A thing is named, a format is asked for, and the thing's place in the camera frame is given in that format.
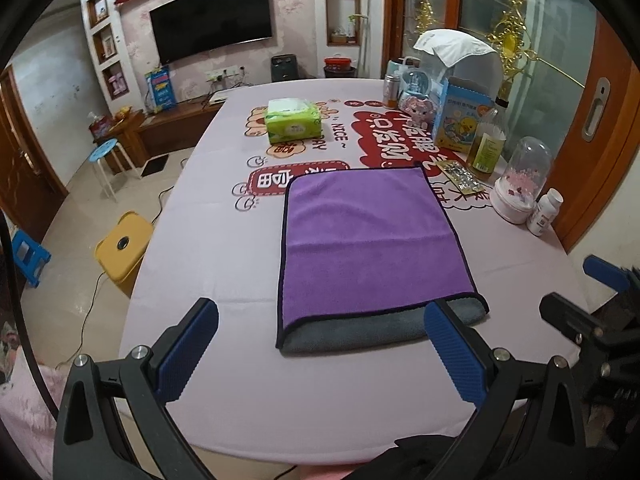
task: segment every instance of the blue plastic stool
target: blue plastic stool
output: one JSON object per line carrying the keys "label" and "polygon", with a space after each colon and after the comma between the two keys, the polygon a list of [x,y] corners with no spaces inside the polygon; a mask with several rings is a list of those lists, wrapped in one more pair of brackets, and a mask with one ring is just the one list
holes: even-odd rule
{"label": "blue plastic stool", "polygon": [[[27,246],[27,252],[21,258],[18,256],[18,252],[23,244]],[[45,264],[51,259],[51,253],[45,250],[39,243],[34,242],[31,237],[22,230],[18,230],[15,234],[14,240],[12,241],[12,248],[14,249],[15,266],[20,269],[31,286],[40,285],[40,273]]]}
{"label": "blue plastic stool", "polygon": [[[140,170],[133,165],[133,162],[129,158],[129,155],[127,155],[127,152],[124,151],[124,148],[122,147],[122,144],[118,142],[118,139],[109,139],[106,142],[102,143],[100,146],[98,146],[95,150],[93,150],[92,154],[89,155],[89,162],[95,163],[93,166],[95,177],[98,179],[98,182],[100,182],[100,185],[104,189],[104,192],[106,193],[106,195],[109,196],[109,191],[111,191],[111,196],[113,196],[113,199],[117,202],[118,199],[116,198],[116,193],[114,192],[113,187],[111,187],[111,183],[107,178],[107,174],[104,172],[104,168],[102,167],[103,158],[107,156],[109,153],[113,152],[113,158],[116,160],[116,163],[120,168],[120,171],[124,174],[127,174],[126,171],[124,170],[124,167],[122,166],[120,159],[116,156],[116,152],[114,150],[114,148],[116,147],[120,150],[120,153],[122,154],[124,159],[127,161],[127,164],[129,164],[131,169],[134,170],[138,178],[142,179],[142,174],[140,173]],[[102,174],[102,178],[98,176],[98,172],[95,169],[96,166],[100,170],[100,173]]]}

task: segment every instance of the glass dome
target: glass dome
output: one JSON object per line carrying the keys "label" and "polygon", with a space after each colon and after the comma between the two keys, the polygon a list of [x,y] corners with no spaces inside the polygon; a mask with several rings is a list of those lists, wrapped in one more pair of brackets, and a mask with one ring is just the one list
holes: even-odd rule
{"label": "glass dome", "polygon": [[533,208],[552,164],[553,157],[544,142],[524,137],[500,179],[501,195],[517,208]]}

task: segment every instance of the metal can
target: metal can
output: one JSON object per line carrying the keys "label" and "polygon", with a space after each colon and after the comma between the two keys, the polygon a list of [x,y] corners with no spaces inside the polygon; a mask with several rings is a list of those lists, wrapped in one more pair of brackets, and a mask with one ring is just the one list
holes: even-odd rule
{"label": "metal can", "polygon": [[386,108],[395,110],[398,108],[398,94],[400,93],[400,76],[388,75],[385,77],[383,90],[383,103]]}

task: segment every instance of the speaker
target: speaker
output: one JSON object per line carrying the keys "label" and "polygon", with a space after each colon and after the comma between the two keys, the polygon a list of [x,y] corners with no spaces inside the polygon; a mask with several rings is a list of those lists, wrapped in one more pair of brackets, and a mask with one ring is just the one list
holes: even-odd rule
{"label": "speaker", "polygon": [[274,56],[271,58],[271,81],[294,81],[300,79],[298,70],[298,58],[293,54]]}

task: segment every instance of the pink tablecloth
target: pink tablecloth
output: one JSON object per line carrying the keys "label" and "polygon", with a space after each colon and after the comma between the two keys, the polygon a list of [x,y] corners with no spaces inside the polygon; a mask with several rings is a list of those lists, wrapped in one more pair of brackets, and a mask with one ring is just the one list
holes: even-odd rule
{"label": "pink tablecloth", "polygon": [[[269,145],[269,99],[322,103],[324,139]],[[581,306],[572,266],[552,232],[504,222],[488,196],[465,198],[434,167],[439,150],[382,108],[382,82],[308,80],[241,89],[207,129],[146,252],[120,355],[151,344],[201,296],[220,330],[169,411],[189,442],[235,456],[302,464],[366,462],[414,434],[457,434],[473,412],[429,341],[323,357],[275,349],[284,191],[292,176],[426,161],[491,314],[477,329],[492,347],[547,362],[578,349],[538,313],[548,292]],[[424,275],[437,262],[425,262]]]}

